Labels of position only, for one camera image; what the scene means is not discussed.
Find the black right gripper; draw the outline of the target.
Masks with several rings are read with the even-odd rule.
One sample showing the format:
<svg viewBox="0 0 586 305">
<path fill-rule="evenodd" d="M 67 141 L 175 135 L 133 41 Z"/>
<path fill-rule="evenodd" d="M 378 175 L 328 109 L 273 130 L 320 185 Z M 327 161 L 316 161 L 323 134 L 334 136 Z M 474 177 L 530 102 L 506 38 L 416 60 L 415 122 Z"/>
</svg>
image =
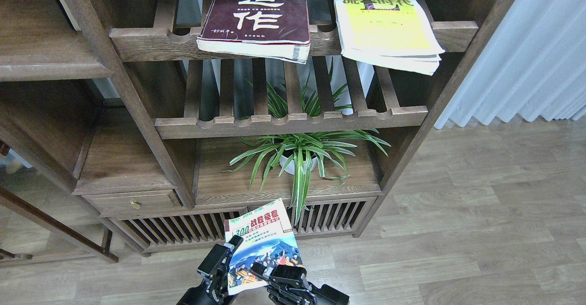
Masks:
<svg viewBox="0 0 586 305">
<path fill-rule="evenodd" d="M 306 269 L 301 266 L 277 265 L 265 267 L 253 263 L 250 272 L 257 278 L 268 282 L 266 290 L 269 299 L 276 305 L 348 305 L 350 297 L 323 284 L 316 288 L 308 284 Z"/>
</svg>

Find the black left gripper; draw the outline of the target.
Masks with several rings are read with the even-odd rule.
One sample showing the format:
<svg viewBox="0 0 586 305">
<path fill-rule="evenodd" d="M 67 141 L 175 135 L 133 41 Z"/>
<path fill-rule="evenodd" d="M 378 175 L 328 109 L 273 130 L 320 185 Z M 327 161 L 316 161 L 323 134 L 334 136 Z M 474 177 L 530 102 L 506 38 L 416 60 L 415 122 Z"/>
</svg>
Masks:
<svg viewBox="0 0 586 305">
<path fill-rule="evenodd" d="M 234 235 L 223 245 L 216 244 L 197 268 L 203 276 L 201 284 L 189 288 L 178 301 L 178 305 L 232 305 L 238 295 L 228 295 L 229 263 L 233 253 L 243 242 L 243 238 Z"/>
</svg>

